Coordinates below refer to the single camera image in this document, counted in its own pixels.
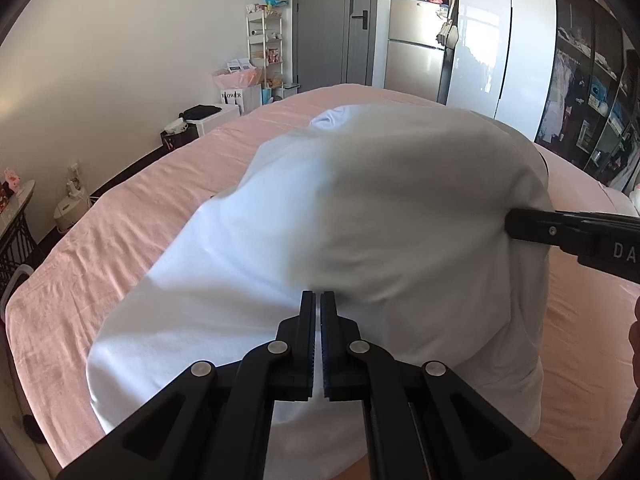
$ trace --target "white wardrobe door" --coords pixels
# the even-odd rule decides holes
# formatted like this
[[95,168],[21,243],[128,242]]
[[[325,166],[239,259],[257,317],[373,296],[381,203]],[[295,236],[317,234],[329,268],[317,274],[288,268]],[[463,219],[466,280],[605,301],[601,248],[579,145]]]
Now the white wardrobe door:
[[511,0],[511,41],[495,118],[534,140],[556,51],[556,0]]
[[454,53],[447,106],[495,117],[504,77],[511,0],[459,0],[460,39]]

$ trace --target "pink bedsheet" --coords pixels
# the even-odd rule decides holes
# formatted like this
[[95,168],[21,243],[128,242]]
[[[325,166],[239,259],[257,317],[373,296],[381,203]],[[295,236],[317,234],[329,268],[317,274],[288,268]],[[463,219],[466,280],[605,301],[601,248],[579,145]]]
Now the pink bedsheet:
[[[265,140],[344,104],[422,99],[342,85],[300,94],[227,123],[106,193],[14,294],[7,333],[20,381],[66,465],[103,432],[84,367],[105,316],[171,243],[197,207],[236,184]],[[615,212],[596,181],[540,148],[558,209]],[[552,250],[539,443],[578,479],[596,478],[618,447],[634,394],[626,332],[640,287]]]

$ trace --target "black side table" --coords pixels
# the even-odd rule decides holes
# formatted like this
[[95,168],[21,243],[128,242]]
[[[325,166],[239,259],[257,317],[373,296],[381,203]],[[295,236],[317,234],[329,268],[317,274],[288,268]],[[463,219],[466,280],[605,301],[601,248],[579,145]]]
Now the black side table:
[[26,262],[32,253],[40,251],[31,236],[24,209],[33,196],[35,180],[29,180],[9,199],[9,204],[0,213],[0,295],[5,290],[15,269]]

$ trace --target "white cloth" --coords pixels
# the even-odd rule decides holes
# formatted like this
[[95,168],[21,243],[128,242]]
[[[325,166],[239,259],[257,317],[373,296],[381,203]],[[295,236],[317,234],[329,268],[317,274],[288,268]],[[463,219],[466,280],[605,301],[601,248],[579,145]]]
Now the white cloth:
[[640,188],[638,186],[636,186],[636,188],[631,193],[629,193],[629,200],[631,200],[631,203],[636,208],[636,211],[640,213]]
[[545,115],[540,124],[540,134],[545,142],[551,142],[554,136],[562,132],[564,122],[564,102],[569,91],[569,84],[574,77],[575,60],[564,52],[556,51],[556,61],[551,78],[549,97],[546,100]]
[[[107,317],[94,411],[113,429],[193,362],[274,339],[302,290],[334,290],[364,339],[443,361],[531,434],[547,249],[505,234],[516,206],[551,203],[542,158],[507,126],[435,104],[323,113],[261,146]],[[323,399],[320,363],[310,402],[276,404],[265,478],[327,479],[366,453],[359,402]]]

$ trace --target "refrigerator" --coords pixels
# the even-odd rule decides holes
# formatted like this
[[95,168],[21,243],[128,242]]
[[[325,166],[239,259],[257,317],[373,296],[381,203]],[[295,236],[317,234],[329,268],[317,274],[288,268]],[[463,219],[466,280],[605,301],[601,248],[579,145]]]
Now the refrigerator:
[[436,41],[446,21],[441,15],[439,4],[391,0],[385,88],[438,100],[445,54]]

